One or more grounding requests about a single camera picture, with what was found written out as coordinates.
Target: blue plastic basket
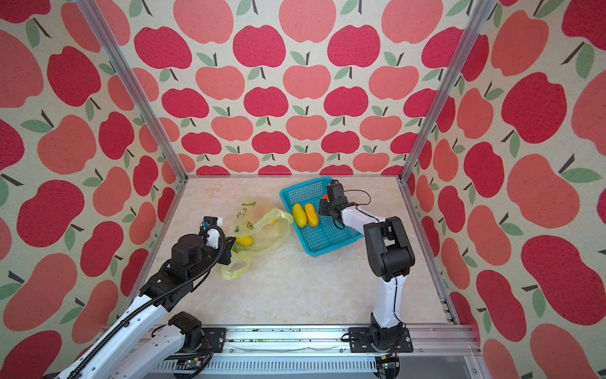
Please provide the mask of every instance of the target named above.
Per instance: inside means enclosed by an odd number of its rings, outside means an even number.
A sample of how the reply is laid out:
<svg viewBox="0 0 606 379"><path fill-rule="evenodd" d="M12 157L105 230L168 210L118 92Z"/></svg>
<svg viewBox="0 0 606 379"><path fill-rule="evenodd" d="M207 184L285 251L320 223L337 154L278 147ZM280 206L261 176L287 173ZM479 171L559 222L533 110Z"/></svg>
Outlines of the blue plastic basket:
<svg viewBox="0 0 606 379"><path fill-rule="evenodd" d="M303 208L306 204L312 203L318 211L320 199L326 195L326 186L330 184L331 180L332 178L329 176L324 176L295 184L281 190L280 198L288 212L291 212L297 203L301 204ZM299 228L295 223L295 231L299 235L305 252L313 257L340 249L362 238L362 234L352 227L346 227L343 230L337 229L332 217L318 215L318 218L320 224L316 227L307 225Z"/></svg>

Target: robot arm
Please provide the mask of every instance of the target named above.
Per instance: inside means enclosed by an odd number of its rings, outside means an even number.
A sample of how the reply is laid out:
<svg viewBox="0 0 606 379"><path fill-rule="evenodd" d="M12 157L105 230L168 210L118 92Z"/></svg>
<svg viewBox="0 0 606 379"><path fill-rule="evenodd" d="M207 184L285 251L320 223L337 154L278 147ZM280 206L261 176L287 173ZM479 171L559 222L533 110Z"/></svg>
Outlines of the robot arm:
<svg viewBox="0 0 606 379"><path fill-rule="evenodd" d="M328 199L320 200L320 215L331 216L336 223L364 234L368 264L379 278L369 330L375 349L387 351L397 345L404 333L400 315L402 290L406 275L415 264L402 220L376 216L350 203L337 180L331 181L326 189Z"/></svg>

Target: yellow plastic bag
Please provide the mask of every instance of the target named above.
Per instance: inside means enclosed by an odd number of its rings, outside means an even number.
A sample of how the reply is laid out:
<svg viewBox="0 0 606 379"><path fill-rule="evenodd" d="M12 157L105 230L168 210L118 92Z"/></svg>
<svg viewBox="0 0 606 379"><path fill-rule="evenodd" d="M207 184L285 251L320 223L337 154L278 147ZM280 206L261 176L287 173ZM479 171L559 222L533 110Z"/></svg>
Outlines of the yellow plastic bag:
<svg viewBox="0 0 606 379"><path fill-rule="evenodd" d="M255 243L252 246L234 243L231 264L221 266L223 279L239 278L248 271L256 256L270 253L282 246L290 235L292 223L293 216L276 208L268 199L248 198L243 201L225 235L236 238L251 236Z"/></svg>

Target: yellow mango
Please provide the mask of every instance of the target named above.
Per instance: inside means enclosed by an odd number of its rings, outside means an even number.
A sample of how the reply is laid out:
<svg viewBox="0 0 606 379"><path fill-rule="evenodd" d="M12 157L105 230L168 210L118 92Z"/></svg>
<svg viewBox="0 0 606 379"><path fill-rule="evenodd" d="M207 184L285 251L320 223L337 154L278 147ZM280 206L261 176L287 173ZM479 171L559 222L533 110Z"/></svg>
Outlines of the yellow mango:
<svg viewBox="0 0 606 379"><path fill-rule="evenodd" d="M307 225L307 215L305 215L305 211L301 204L297 203L293 206L293 217L295 218L298 227L305 227L305 225Z"/></svg>
<svg viewBox="0 0 606 379"><path fill-rule="evenodd" d="M238 237L236 238L236 242L242 246L252 246L255 243L255 240L249 235L246 237Z"/></svg>
<svg viewBox="0 0 606 379"><path fill-rule="evenodd" d="M307 222L309 225L316 227L320 224L318 214L316 213L316 209L313 207L313 204L305 204L305 214L307 215Z"/></svg>

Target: apple wallpaper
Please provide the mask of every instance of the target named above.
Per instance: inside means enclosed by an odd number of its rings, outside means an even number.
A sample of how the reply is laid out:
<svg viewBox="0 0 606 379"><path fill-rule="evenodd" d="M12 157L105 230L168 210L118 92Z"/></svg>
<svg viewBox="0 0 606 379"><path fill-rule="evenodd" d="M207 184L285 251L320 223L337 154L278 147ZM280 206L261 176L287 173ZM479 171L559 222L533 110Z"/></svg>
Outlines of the apple wallpaper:
<svg viewBox="0 0 606 379"><path fill-rule="evenodd" d="M408 178L493 379L606 377L605 30L602 1L497 3Z"/></svg>
<svg viewBox="0 0 606 379"><path fill-rule="evenodd" d="M477 1L118 4L116 39L158 83L151 106L189 175L397 175ZM487 40L473 54L468 80Z"/></svg>
<svg viewBox="0 0 606 379"><path fill-rule="evenodd" d="M0 1L0 47L0 378L40 379L122 312L177 183L74 2Z"/></svg>

